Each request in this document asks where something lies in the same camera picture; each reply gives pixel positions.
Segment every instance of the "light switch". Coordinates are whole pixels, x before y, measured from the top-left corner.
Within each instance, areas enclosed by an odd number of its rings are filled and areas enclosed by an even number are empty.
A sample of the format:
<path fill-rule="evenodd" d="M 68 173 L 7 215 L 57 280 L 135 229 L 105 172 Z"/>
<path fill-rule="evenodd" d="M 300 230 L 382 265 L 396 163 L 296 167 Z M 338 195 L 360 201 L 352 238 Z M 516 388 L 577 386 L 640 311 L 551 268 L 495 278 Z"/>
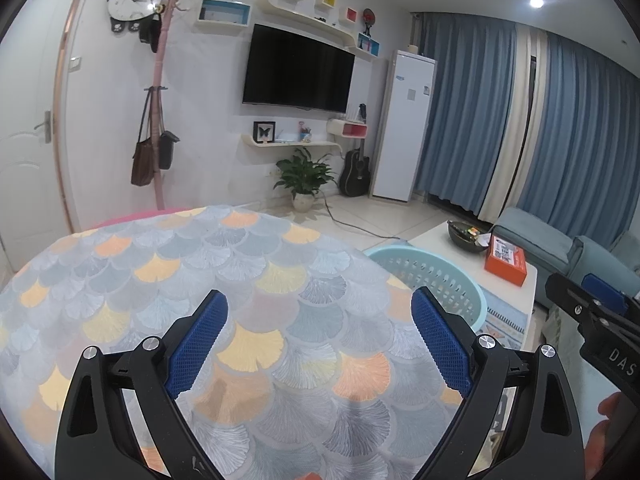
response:
<path fill-rule="evenodd" d="M 81 57 L 72 57 L 69 60 L 69 72 L 75 72 L 76 70 L 80 70 L 81 63 L 82 63 Z"/>

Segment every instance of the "laundry basket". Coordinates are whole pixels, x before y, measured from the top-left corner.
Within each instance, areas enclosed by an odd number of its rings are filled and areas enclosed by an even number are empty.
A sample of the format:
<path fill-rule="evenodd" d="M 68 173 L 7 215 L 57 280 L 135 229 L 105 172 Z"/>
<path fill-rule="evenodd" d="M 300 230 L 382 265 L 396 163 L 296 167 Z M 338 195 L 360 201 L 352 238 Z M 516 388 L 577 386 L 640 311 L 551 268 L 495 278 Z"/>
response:
<path fill-rule="evenodd" d="M 474 332 L 482 328 L 486 299 L 464 270 L 436 254 L 411 246 L 388 245 L 365 254 L 411 290 L 428 286 L 444 310 L 462 316 Z"/>

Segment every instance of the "white floor-standing air conditioner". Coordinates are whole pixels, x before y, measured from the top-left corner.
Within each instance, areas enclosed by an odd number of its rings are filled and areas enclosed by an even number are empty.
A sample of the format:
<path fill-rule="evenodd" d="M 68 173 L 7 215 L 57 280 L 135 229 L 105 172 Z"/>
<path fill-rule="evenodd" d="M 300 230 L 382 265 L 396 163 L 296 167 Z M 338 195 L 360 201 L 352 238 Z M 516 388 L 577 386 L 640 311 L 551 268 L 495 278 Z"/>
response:
<path fill-rule="evenodd" d="M 370 195 L 408 202 L 429 119 L 436 62 L 397 51 L 389 66 Z"/>

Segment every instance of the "television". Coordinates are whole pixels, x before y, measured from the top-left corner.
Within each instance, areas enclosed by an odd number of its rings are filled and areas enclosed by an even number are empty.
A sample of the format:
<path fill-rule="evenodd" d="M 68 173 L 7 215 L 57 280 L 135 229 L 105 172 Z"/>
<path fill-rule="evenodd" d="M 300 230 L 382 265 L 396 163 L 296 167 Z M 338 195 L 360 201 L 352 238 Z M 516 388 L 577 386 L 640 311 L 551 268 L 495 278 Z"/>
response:
<path fill-rule="evenodd" d="M 321 41 L 255 25 L 242 102 L 345 113 L 354 58 Z"/>

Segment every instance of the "metal screw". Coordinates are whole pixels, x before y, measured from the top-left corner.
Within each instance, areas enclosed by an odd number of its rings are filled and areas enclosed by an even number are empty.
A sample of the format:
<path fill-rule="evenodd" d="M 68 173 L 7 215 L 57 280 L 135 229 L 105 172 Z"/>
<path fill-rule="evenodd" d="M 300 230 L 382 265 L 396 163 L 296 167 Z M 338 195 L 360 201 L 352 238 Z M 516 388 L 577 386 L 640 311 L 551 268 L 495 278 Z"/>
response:
<path fill-rule="evenodd" d="M 149 337 L 142 342 L 142 348 L 145 350 L 155 350 L 160 346 L 160 340 L 157 337 Z"/>
<path fill-rule="evenodd" d="M 542 355 L 545 357 L 553 357 L 554 355 L 556 355 L 556 349 L 553 348 L 551 345 L 542 345 L 542 348 L 540 349 L 540 351 L 542 352 Z"/>
<path fill-rule="evenodd" d="M 493 348 L 495 346 L 495 339 L 490 335 L 481 335 L 478 342 L 482 348 Z"/>
<path fill-rule="evenodd" d="M 98 349 L 95 346 L 89 346 L 82 352 L 82 357 L 85 359 L 93 359 L 97 353 Z"/>

